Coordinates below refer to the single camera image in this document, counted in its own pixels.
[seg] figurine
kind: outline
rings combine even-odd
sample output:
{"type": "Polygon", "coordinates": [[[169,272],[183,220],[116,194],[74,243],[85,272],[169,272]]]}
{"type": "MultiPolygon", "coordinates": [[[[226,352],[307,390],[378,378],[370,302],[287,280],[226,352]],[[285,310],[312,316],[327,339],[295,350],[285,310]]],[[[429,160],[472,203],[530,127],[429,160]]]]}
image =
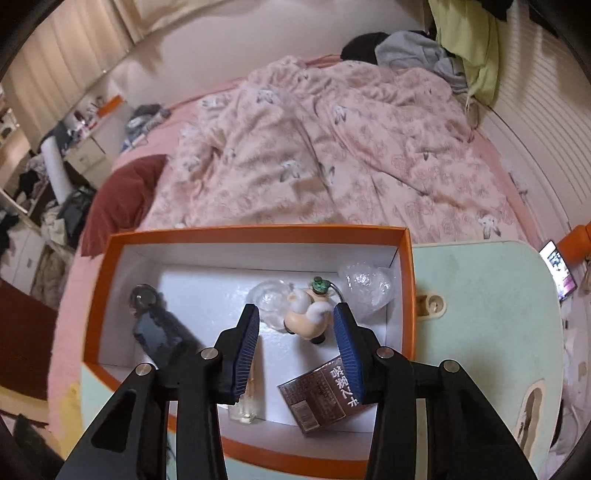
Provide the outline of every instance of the figurine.
{"type": "Polygon", "coordinates": [[[287,297],[290,304],[284,326],[288,333],[300,335],[315,345],[326,340],[324,331],[332,321],[334,305],[328,301],[332,283],[315,277],[311,288],[295,288],[287,297]]]}

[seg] metal screw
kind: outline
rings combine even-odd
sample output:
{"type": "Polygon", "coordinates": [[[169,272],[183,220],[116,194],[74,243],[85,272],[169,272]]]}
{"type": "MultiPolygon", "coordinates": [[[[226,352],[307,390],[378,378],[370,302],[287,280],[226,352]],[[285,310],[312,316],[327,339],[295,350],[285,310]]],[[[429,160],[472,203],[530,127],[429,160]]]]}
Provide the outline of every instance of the metal screw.
{"type": "Polygon", "coordinates": [[[152,365],[150,364],[139,364],[135,367],[136,375],[143,377],[144,375],[148,375],[152,371],[152,365]]]}
{"type": "Polygon", "coordinates": [[[443,362],[443,368],[450,372],[451,374],[457,373],[460,371],[460,365],[455,362],[454,360],[445,360],[443,362]]]}
{"type": "Polygon", "coordinates": [[[219,352],[214,347],[204,348],[201,350],[201,358],[204,360],[213,360],[219,355],[219,352]]]}
{"type": "Polygon", "coordinates": [[[389,346],[381,346],[375,351],[380,358],[392,358],[394,356],[394,350],[389,346]]]}

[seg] green cap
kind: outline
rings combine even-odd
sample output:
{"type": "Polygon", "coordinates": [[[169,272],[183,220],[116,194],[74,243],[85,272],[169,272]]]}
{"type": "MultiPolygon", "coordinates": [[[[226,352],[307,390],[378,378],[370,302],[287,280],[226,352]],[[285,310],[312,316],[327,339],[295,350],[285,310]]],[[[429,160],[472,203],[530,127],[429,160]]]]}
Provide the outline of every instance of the green cap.
{"type": "Polygon", "coordinates": [[[317,295],[326,295],[330,288],[330,282],[322,277],[314,277],[312,280],[312,291],[317,295]]]}

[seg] plastic bag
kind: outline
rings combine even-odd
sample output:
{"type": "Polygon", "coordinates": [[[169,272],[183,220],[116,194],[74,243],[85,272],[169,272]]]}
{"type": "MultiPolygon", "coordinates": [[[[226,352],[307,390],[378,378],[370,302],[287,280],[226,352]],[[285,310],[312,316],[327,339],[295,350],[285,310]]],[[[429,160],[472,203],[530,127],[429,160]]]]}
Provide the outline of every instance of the plastic bag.
{"type": "Polygon", "coordinates": [[[287,296],[292,290],[292,285],[283,280],[267,280],[248,293],[246,302],[258,307],[262,322],[274,330],[284,330],[283,320],[290,308],[287,296]]]}
{"type": "Polygon", "coordinates": [[[346,265],[339,269],[339,277],[343,280],[343,297],[358,322],[394,299],[394,278],[388,268],[365,263],[346,265]]]}

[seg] bottle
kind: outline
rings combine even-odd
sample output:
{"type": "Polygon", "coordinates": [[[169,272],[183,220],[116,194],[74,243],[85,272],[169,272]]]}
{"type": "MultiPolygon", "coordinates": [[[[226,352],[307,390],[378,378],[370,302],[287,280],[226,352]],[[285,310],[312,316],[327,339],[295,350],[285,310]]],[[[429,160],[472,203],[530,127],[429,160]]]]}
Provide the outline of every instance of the bottle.
{"type": "Polygon", "coordinates": [[[228,416],[230,420],[244,424],[252,423],[256,417],[254,362],[248,375],[246,391],[240,396],[238,403],[228,406],[228,416]]]}

